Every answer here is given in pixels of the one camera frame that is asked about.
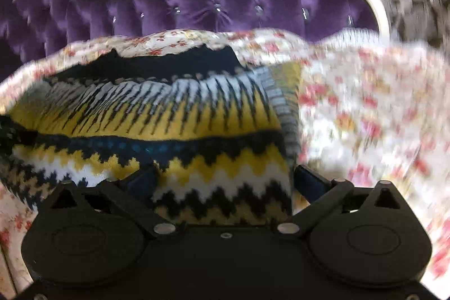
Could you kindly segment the yellow black patterned knit garment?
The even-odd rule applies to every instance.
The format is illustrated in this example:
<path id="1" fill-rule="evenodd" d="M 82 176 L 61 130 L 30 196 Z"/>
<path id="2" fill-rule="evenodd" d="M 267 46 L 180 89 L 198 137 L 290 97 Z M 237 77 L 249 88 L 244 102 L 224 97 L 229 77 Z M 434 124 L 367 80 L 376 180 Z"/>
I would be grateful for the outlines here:
<path id="1" fill-rule="evenodd" d="M 93 187 L 155 164 L 150 208 L 175 223 L 264 225 L 293 208 L 295 62 L 232 48 L 110 51 L 34 82 L 1 115 L 1 182 L 38 208 L 63 181 Z"/>

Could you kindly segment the floral bedspread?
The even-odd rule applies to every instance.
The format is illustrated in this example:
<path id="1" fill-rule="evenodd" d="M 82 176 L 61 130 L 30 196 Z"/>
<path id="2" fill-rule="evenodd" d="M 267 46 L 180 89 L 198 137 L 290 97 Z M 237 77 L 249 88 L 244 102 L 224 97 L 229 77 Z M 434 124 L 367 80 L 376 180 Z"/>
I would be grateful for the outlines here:
<path id="1" fill-rule="evenodd" d="M 423 284 L 448 298 L 449 63 L 423 43 L 390 44 L 372 31 L 350 29 L 316 43 L 276 29 L 101 37 L 8 73 L 1 109 L 33 82 L 112 49 L 128 57 L 164 56 L 200 45 L 230 46 L 240 61 L 253 65 L 300 64 L 300 162 L 358 186 L 392 181 L 433 243 Z"/>

